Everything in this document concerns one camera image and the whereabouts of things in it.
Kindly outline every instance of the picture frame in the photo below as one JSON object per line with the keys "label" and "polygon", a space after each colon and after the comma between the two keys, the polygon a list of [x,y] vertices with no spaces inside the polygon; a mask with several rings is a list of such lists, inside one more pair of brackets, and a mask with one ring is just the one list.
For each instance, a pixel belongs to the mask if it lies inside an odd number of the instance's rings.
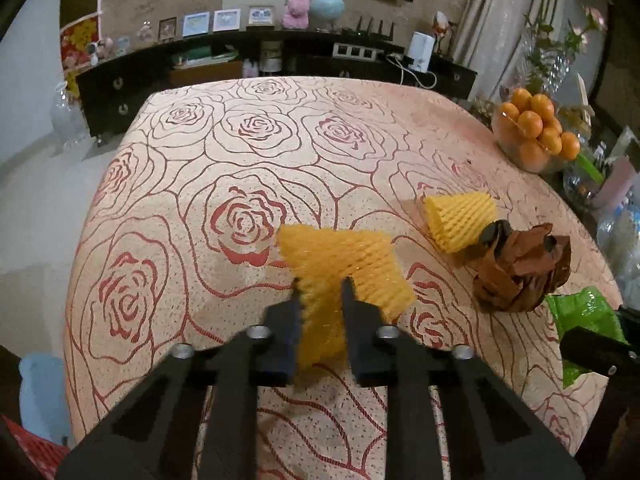
{"label": "picture frame", "polygon": [[240,9],[222,9],[213,13],[213,32],[240,29]]}
{"label": "picture frame", "polygon": [[252,6],[249,7],[249,21],[247,25],[252,27],[275,25],[275,7],[272,6]]}
{"label": "picture frame", "polygon": [[197,36],[198,34],[207,34],[209,31],[209,19],[211,13],[197,12],[196,14],[186,14],[184,23],[182,24],[182,37]]}
{"label": "picture frame", "polygon": [[158,42],[165,43],[175,38],[178,29],[178,17],[160,20],[158,23]]}

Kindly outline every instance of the mandarin orange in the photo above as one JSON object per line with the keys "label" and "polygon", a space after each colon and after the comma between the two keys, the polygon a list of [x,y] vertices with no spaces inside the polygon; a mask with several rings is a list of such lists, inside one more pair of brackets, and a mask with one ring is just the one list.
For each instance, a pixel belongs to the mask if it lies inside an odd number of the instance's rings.
{"label": "mandarin orange", "polygon": [[550,154],[535,139],[524,140],[518,148],[520,165],[526,171],[539,173],[549,161]]}
{"label": "mandarin orange", "polygon": [[516,88],[511,96],[513,103],[520,113],[531,109],[531,94],[526,88]]}
{"label": "mandarin orange", "polygon": [[562,150],[562,141],[554,128],[544,128],[538,136],[538,142],[553,155],[557,155]]}
{"label": "mandarin orange", "polygon": [[542,117],[543,121],[550,121],[556,114],[554,104],[544,94],[535,94],[531,98],[531,110]]}
{"label": "mandarin orange", "polygon": [[520,114],[518,118],[518,126],[522,129],[524,135],[529,139],[535,139],[542,133],[542,118],[530,110],[527,110]]}
{"label": "mandarin orange", "polygon": [[557,117],[553,117],[548,121],[542,119],[542,122],[545,124],[545,128],[553,128],[558,133],[558,136],[562,133],[562,124],[560,124]]}
{"label": "mandarin orange", "polygon": [[502,103],[500,105],[500,111],[515,123],[518,122],[518,117],[520,116],[520,110],[518,110],[518,107],[515,104]]}
{"label": "mandarin orange", "polygon": [[560,136],[562,142],[562,150],[560,156],[566,160],[575,160],[575,157],[580,153],[580,141],[571,132],[564,132]]}

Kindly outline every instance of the green plastic bag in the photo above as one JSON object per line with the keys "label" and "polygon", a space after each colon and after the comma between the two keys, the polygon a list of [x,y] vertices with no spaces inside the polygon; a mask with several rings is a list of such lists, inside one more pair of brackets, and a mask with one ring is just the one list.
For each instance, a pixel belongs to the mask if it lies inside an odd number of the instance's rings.
{"label": "green plastic bag", "polygon": [[[588,286],[568,296],[547,296],[546,304],[556,322],[560,341],[567,330],[581,326],[626,344],[618,316],[595,286]],[[568,388],[589,371],[562,360],[562,386]]]}

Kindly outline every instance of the globe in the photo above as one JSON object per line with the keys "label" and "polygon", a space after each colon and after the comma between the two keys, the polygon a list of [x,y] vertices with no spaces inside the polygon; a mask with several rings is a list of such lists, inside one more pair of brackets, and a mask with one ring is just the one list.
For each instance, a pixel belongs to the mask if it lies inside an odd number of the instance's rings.
{"label": "globe", "polygon": [[344,12],[344,0],[311,0],[309,14],[333,23]]}

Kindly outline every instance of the crumpled paper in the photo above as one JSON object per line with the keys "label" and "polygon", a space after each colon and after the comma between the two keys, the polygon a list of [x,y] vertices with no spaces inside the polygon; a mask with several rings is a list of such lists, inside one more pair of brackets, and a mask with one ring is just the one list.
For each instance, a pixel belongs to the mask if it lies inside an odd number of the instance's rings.
{"label": "crumpled paper", "polygon": [[[546,304],[556,322],[559,341],[562,341],[568,330],[581,326],[626,343],[618,316],[595,286],[588,286],[577,294],[568,296],[547,296]],[[568,388],[578,377],[588,372],[589,370],[563,359],[562,386]]]}
{"label": "crumpled paper", "polygon": [[475,262],[473,293],[488,312],[528,312],[571,274],[568,236],[551,236],[553,224],[515,231],[506,220],[488,225],[479,243],[487,248]]}

